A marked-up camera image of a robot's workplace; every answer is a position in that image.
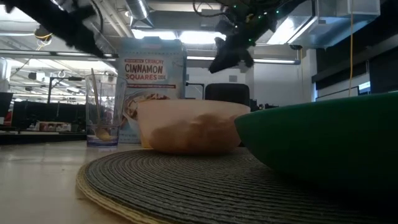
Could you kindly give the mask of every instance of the pipe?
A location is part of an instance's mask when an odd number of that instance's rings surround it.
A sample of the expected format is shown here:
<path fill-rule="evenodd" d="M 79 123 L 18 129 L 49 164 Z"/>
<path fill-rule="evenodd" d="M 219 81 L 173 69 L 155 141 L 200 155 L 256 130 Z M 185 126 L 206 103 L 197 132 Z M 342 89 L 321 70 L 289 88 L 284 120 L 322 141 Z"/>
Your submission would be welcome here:
<path fill-rule="evenodd" d="M 141 21 L 154 28 L 154 24 L 149 18 L 150 8 L 145 0 L 126 0 L 126 3 L 131 16 L 131 27 L 137 21 Z"/>
<path fill-rule="evenodd" d="M 102 3 L 104 3 L 104 6 L 106 9 L 108 9 L 112 16 L 116 19 L 116 22 L 119 23 L 119 26 L 122 28 L 122 30 L 126 33 L 126 35 L 128 37 L 134 37 L 131 30 L 127 29 L 127 27 L 124 24 L 124 21 L 120 18 L 118 12 L 116 12 L 116 10 L 114 9 L 114 7 L 111 6 L 111 4 L 109 3 L 108 0 L 99 0 Z"/>
<path fill-rule="evenodd" d="M 102 15 L 105 17 L 105 19 L 107 21 L 109 21 L 109 23 L 111 24 L 111 26 L 113 27 L 113 29 L 115 29 L 115 31 L 119 34 L 119 36 L 121 37 L 125 37 L 126 35 L 124 35 L 124 33 L 120 30 L 119 26 L 116 25 L 116 23 L 113 21 L 113 19 L 111 18 L 111 16 L 108 14 L 108 12 L 106 11 L 106 9 L 104 8 L 104 6 L 102 6 L 102 4 L 100 3 L 99 0 L 93 0 L 95 1 L 95 3 L 97 4 L 99 10 L 101 11 Z"/>

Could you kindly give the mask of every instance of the woven placemat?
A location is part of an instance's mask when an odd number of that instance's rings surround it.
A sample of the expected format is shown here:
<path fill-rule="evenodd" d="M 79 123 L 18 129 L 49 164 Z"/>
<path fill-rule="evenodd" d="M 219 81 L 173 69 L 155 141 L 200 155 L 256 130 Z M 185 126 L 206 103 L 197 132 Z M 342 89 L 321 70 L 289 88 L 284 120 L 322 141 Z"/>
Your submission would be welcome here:
<path fill-rule="evenodd" d="M 220 157 L 115 153 L 82 167 L 77 185 L 135 223 L 384 223 L 283 181 L 245 149 Z"/>

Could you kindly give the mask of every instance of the tan bowl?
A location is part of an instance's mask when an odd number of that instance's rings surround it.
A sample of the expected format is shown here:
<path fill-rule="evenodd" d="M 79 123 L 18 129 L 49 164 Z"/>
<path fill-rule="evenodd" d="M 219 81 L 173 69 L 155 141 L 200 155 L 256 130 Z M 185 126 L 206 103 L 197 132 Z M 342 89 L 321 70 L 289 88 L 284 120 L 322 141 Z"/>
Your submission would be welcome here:
<path fill-rule="evenodd" d="M 241 142 L 234 120 L 248 106 L 211 100 L 150 100 L 138 104 L 142 136 L 157 151 L 222 154 Z"/>

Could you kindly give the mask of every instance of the cereal box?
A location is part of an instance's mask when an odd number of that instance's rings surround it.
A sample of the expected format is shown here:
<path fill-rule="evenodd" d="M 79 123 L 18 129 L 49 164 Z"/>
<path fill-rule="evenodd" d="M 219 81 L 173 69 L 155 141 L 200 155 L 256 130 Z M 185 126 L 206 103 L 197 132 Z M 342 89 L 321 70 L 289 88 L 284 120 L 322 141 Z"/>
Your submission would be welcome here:
<path fill-rule="evenodd" d="M 118 74 L 127 80 L 119 142 L 140 143 L 137 103 L 183 98 L 187 53 L 179 40 L 123 38 Z"/>

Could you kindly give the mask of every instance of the air duct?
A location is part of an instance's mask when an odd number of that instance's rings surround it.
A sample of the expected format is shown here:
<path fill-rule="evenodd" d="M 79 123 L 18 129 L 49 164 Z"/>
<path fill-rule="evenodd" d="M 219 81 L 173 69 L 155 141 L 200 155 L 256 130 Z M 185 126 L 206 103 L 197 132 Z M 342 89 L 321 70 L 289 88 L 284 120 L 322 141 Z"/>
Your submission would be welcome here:
<path fill-rule="evenodd" d="M 145 0 L 126 0 L 127 9 L 131 17 L 131 27 L 138 21 L 145 23 L 150 27 L 154 27 L 152 21 L 149 19 L 151 9 Z"/>

